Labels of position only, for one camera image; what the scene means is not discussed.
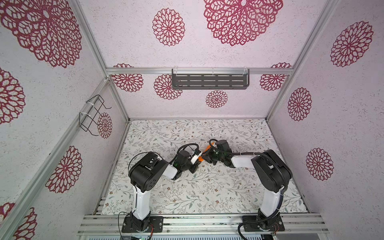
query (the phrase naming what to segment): black mounting plate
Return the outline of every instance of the black mounting plate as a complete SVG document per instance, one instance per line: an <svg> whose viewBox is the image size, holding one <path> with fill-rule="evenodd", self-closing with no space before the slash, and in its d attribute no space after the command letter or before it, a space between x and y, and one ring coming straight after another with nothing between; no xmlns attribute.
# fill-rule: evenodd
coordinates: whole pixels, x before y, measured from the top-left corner
<svg viewBox="0 0 384 240"><path fill-rule="evenodd" d="M242 220L243 222L251 222L251 221L257 221L256 219L256 216L242 216ZM251 223L251 224L247 224L247 225L244 225L244 230L246 232L263 232L259 227L258 227L258 224L257 223ZM281 216L279 216L276 221L275 221L275 224L273 224L270 228L270 231L277 231L279 230L279 232L281 231L285 231L285 227L284 227L284 224L283 224L283 221L281 220Z"/></svg>
<svg viewBox="0 0 384 240"><path fill-rule="evenodd" d="M162 232L163 231L163 219L164 217L151 217L149 216L149 224L147 230L144 232L151 232L152 227L150 224L153 225L153 232ZM137 233L136 229L131 228L131 219L129 218L129 215L124 218L124 223L121 228L122 233Z"/></svg>

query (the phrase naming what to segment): floral tablecloth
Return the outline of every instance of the floral tablecloth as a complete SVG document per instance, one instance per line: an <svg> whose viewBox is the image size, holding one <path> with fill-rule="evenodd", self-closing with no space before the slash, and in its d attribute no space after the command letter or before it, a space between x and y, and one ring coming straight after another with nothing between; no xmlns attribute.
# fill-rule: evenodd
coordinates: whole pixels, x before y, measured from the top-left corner
<svg viewBox="0 0 384 240"><path fill-rule="evenodd" d="M102 214L130 212L133 190L128 163L133 156L154 151L170 161L181 145L197 143L203 151L211 138L226 139L232 151L272 149L281 157L266 122L260 119L132 121ZM136 157L131 167L143 156ZM263 193L254 169L232 169L220 162L214 166L203 161L194 174L183 172L176 181L161 177L152 189L150 209L156 214L251 213L261 206ZM293 180L281 212L307 212Z"/></svg>

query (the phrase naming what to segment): aluminum rail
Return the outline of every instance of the aluminum rail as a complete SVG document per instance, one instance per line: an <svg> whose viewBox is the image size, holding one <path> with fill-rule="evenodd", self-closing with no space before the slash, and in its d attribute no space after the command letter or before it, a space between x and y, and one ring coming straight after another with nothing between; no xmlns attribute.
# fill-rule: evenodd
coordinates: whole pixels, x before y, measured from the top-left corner
<svg viewBox="0 0 384 240"><path fill-rule="evenodd" d="M255 214L165 214L163 232L156 235L238 234L237 226L242 216ZM124 215L119 217L121 229ZM289 233L329 233L320 214L281 214L285 231ZM117 215L85 215L78 236L119 235Z"/></svg>
<svg viewBox="0 0 384 240"><path fill-rule="evenodd" d="M291 74L293 68L110 68L108 74Z"/></svg>
<svg viewBox="0 0 384 240"><path fill-rule="evenodd" d="M305 61L309 57L309 54L311 53L313 47L315 46L316 42L319 40L327 23L329 22L333 13L335 12L338 3L339 3L339 0L327 0L327 2L325 3L319 17L316 20L315 25L312 28L311 33L309 34L303 48L300 51L299 56L297 57L295 63L293 64L292 74L289 77L287 77L283 82L277 97L273 101L273 104L268 111L268 114L266 116L267 121L269 121L271 117L274 115L274 113L276 112L276 109L278 108L278 106L281 104L282 100L286 96L287 91L292 86L297 74L303 68Z"/></svg>

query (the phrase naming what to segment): red mandala print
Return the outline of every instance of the red mandala print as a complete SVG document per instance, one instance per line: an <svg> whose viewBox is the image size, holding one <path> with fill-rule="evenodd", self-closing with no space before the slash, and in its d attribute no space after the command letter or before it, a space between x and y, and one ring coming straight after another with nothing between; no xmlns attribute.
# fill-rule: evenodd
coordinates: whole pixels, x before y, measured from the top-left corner
<svg viewBox="0 0 384 240"><path fill-rule="evenodd" d="M38 60L66 68L79 58L80 29L66 0L0 0L0 16Z"/></svg>
<svg viewBox="0 0 384 240"><path fill-rule="evenodd" d="M133 68L129 64L119 63L115 68ZM116 74L111 75L114 83L119 88L127 92L136 92L143 87L143 78L141 74Z"/></svg>
<svg viewBox="0 0 384 240"><path fill-rule="evenodd" d="M153 87L156 93L164 99L178 98L183 90L175 90L172 88L172 76L163 74L155 79Z"/></svg>
<svg viewBox="0 0 384 240"><path fill-rule="evenodd" d="M244 45L276 20L283 0L204 0L207 28L221 43Z"/></svg>
<svg viewBox="0 0 384 240"><path fill-rule="evenodd" d="M318 180L327 180L333 173L333 161L324 149L314 148L307 155L307 168Z"/></svg>
<svg viewBox="0 0 384 240"><path fill-rule="evenodd" d="M100 136L108 138L112 132L112 120L108 113L102 113L97 120L97 130Z"/></svg>
<svg viewBox="0 0 384 240"><path fill-rule="evenodd" d="M348 26L336 38L331 49L331 61L338 67L356 62L372 42L372 26L361 21Z"/></svg>
<svg viewBox="0 0 384 240"><path fill-rule="evenodd" d="M311 103L311 95L307 89L294 90L288 101L289 116L295 121L303 120L310 112Z"/></svg>
<svg viewBox="0 0 384 240"><path fill-rule="evenodd" d="M224 106L224 104L227 103L227 100L228 96L225 92L221 90L214 90L207 95L205 102L211 108L219 108Z"/></svg>
<svg viewBox="0 0 384 240"><path fill-rule="evenodd" d="M35 235L35 229L37 226L36 221L37 214L35 213L35 208L31 207L29 214L24 217L23 223L17 228L15 234L13 235L13 240L30 240Z"/></svg>
<svg viewBox="0 0 384 240"><path fill-rule="evenodd" d="M11 211L14 205L14 203L7 202L6 204L0 206L0 224Z"/></svg>
<svg viewBox="0 0 384 240"><path fill-rule="evenodd" d="M184 22L180 14L173 9L163 8L152 21L153 33L166 46L178 44L184 37Z"/></svg>
<svg viewBox="0 0 384 240"><path fill-rule="evenodd" d="M24 99L19 81L0 68L0 124L12 121L23 112Z"/></svg>
<svg viewBox="0 0 384 240"><path fill-rule="evenodd" d="M64 193L68 191L79 179L83 167L82 161L78 149L70 146L45 186L50 192Z"/></svg>
<svg viewBox="0 0 384 240"><path fill-rule="evenodd" d="M290 68L289 63L278 63L272 66L272 68ZM260 79L260 86L268 91L279 89L283 84L287 75L285 74L263 74Z"/></svg>

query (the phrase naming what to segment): white textured wall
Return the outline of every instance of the white textured wall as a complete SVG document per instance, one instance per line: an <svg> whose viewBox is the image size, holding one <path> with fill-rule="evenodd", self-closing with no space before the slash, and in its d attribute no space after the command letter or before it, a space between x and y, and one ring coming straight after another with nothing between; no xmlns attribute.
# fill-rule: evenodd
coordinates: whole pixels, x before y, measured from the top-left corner
<svg viewBox="0 0 384 240"><path fill-rule="evenodd" d="M333 240L382 239L383 12L380 0L342 1L270 121L309 208L321 213ZM355 24L361 21L372 28ZM356 61L333 60L335 42L353 46ZM288 102L298 88L309 91L302 106L311 108L294 121Z"/></svg>
<svg viewBox="0 0 384 240"><path fill-rule="evenodd" d="M0 25L0 68L23 87L25 107L0 124L0 205L15 202L85 101L103 79L83 40L80 58L67 68L38 61Z"/></svg>
<svg viewBox="0 0 384 240"><path fill-rule="evenodd" d="M153 74L143 75L142 88L136 92L118 88L131 118L262 118L267 115L278 93L278 90L262 89L261 75L251 75L250 86L246 90L220 90L225 94L221 94L220 101L214 102L225 104L213 108L206 103L208 94L213 90L183 90L175 99L160 97L154 88L157 77Z"/></svg>
<svg viewBox="0 0 384 240"><path fill-rule="evenodd" d="M324 2L283 1L275 21L265 33L244 45L231 46L214 38L207 28L203 0L80 0L106 64L126 63L135 67L271 67L279 62L292 64ZM184 23L184 36L173 46L161 43L152 28L155 15L164 8L175 10Z"/></svg>
<svg viewBox="0 0 384 240"><path fill-rule="evenodd" d="M110 87L101 95L106 107L112 107L100 109L101 113L110 116L112 132L109 137L102 138L79 130L70 146L74 146L81 154L81 173L78 174L78 180L74 185L63 193L49 191L49 188L44 187L32 204L37 214L33 239L75 239L84 215L93 214L95 207L98 206L103 184L107 179L112 157L125 125L125 120L111 95ZM91 131L93 134L99 134L95 124L91 125Z"/></svg>
<svg viewBox="0 0 384 240"><path fill-rule="evenodd" d="M208 28L209 22L204 13L207 13L207 9L209 10L214 2L222 6L215 13L228 10L224 3L230 1L80 0L100 51L110 67L272 67L278 63L292 65L325 0L295 0L283 3L279 0L270 1L274 2L270 5L265 3L268 1L247 0L243 1L246 3L245 8L242 8L241 0L232 1L235 11L230 15L234 19L264 12L265 6L276 10L273 14L264 16L267 22L272 21L266 27L265 33L256 38L247 38L245 34L235 33L240 39L238 43L222 41L220 37L226 36L225 34L215 36ZM262 4L258 7L251 7L252 4L260 3ZM226 22L224 25L228 25L230 30L236 29L240 32L238 27L243 26L241 21L232 25L230 22L233 20L225 19L223 12L222 15L222 20ZM175 29L179 32L171 33L167 38L158 32L161 27L167 28L167 20L164 19L169 16L176 22ZM248 20L251 27L246 32L251 35L262 32L260 22L264 20L259 16ZM206 97L212 91L185 90L177 98L164 99L155 92L154 81L158 75L130 77L131 81L124 79L116 81L116 84L122 89L119 93L130 117L134 118L263 118L279 91L279 88L270 91L263 89L260 84L261 76L252 75L247 90L224 90L227 95L225 105L211 108L206 103Z"/></svg>

